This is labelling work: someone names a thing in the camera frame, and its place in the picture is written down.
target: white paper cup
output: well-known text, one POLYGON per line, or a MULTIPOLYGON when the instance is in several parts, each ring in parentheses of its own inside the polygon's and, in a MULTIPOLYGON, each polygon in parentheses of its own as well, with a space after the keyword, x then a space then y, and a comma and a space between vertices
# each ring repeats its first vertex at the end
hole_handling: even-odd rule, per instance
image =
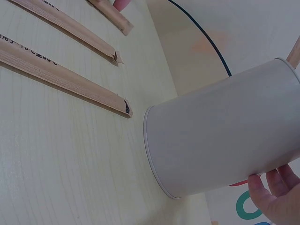
POLYGON ((300 78, 283 59, 149 108, 147 156, 180 198, 230 185, 300 156, 300 78))

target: wood grain surface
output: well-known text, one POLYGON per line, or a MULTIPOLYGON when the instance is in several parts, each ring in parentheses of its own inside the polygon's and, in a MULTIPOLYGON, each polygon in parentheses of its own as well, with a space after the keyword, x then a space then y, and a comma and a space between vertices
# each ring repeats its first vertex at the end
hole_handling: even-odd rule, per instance
POLYGON ((0 64, 0 224, 209 225, 203 194, 168 198, 146 157, 146 109, 176 97, 147 6, 122 13, 125 37, 85 0, 50 2, 122 52, 118 67, 36 16, 0 0, 0 33, 126 97, 134 117, 0 64))

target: black cable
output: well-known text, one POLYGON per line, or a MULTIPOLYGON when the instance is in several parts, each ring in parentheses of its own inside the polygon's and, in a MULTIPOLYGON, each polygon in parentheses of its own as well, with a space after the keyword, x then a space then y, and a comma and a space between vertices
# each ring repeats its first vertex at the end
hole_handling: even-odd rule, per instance
POLYGON ((182 8, 180 5, 178 5, 176 2, 172 1, 172 0, 168 0, 169 2, 171 2, 172 4, 174 4, 175 6, 177 6, 182 12, 184 12, 185 15, 187 15, 191 21, 193 21, 193 23, 199 28, 199 30, 201 30, 201 32, 204 34, 204 36, 208 39, 208 41, 210 42, 210 44, 213 46, 213 48, 215 49, 217 55, 219 56, 219 58, 221 59, 226 72, 228 74, 228 76, 231 76, 231 72, 221 54, 221 52, 218 50, 217 46, 215 45, 215 43, 211 40, 211 38, 208 36, 208 34, 205 32, 205 30, 197 23, 197 21, 184 9, 182 8))

